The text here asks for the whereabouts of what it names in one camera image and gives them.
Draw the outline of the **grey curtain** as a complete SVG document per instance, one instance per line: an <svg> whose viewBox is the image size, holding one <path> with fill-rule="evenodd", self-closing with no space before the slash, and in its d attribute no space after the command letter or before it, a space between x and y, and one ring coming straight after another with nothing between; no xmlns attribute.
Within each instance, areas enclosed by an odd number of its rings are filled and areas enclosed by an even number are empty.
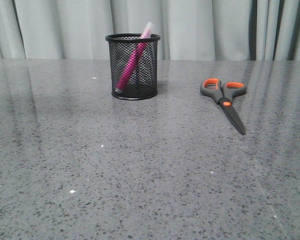
<svg viewBox="0 0 300 240"><path fill-rule="evenodd" d="M300 0L0 0L0 59L103 60L144 30L164 60L300 61Z"/></svg>

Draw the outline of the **black mesh pen holder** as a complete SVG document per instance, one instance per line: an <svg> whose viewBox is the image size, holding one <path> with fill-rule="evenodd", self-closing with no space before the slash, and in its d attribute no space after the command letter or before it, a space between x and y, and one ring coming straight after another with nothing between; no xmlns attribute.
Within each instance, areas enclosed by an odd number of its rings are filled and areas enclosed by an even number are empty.
<svg viewBox="0 0 300 240"><path fill-rule="evenodd" d="M140 33L111 34L109 47L111 94L122 100L145 100L158 94L158 42L161 36Z"/></svg>

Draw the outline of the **grey orange scissors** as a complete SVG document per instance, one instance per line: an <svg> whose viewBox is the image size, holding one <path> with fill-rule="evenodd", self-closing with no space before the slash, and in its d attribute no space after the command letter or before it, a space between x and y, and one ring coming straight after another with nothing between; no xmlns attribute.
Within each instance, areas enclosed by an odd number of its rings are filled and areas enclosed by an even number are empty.
<svg viewBox="0 0 300 240"><path fill-rule="evenodd" d="M246 92L245 84L236 81L222 83L218 78L208 78L200 85L200 93L212 98L217 105L220 105L231 124L242 135L246 133L246 128L233 107L233 99Z"/></svg>

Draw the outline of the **pink highlighter pen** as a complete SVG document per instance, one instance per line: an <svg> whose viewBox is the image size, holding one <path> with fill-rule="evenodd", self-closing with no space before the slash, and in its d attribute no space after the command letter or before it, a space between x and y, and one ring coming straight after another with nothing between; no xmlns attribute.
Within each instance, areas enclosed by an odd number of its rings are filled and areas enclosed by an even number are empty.
<svg viewBox="0 0 300 240"><path fill-rule="evenodd" d="M152 34L152 29L153 29L153 24L151 22L148 22L140 36L140 39L150 38ZM121 77L115 86L114 91L116 93L122 93L125 90L146 46L147 46L147 42L139 42L136 48L133 50L121 74Z"/></svg>

